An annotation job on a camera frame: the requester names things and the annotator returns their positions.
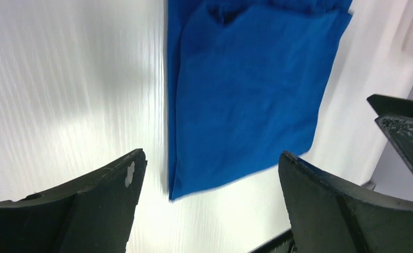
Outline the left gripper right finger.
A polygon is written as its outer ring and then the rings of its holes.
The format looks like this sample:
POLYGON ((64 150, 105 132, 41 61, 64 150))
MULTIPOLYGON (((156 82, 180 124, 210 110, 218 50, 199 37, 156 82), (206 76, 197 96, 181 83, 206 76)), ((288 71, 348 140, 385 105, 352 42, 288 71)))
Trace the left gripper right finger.
POLYGON ((366 189, 288 151, 278 173, 298 252, 413 252, 413 201, 366 189))

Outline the blue printed t shirt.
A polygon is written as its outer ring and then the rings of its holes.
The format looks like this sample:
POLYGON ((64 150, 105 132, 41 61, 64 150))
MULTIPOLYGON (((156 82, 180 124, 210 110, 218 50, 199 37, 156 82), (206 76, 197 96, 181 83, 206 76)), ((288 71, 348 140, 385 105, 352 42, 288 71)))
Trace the blue printed t shirt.
POLYGON ((169 1, 168 198, 307 153, 351 1, 169 1))

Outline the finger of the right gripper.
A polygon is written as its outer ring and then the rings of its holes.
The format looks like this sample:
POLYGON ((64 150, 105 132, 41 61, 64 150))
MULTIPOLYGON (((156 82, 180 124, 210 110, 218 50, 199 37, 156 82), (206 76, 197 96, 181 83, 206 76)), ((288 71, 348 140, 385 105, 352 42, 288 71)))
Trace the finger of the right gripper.
POLYGON ((413 174, 413 100, 373 94, 367 102, 375 122, 413 174))

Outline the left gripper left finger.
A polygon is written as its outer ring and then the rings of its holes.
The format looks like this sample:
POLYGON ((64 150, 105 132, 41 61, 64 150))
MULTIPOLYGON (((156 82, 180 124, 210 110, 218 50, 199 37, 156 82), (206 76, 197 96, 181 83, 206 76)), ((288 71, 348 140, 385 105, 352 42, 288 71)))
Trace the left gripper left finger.
POLYGON ((147 167, 142 149, 19 201, 0 202, 0 252, 125 252, 147 167))

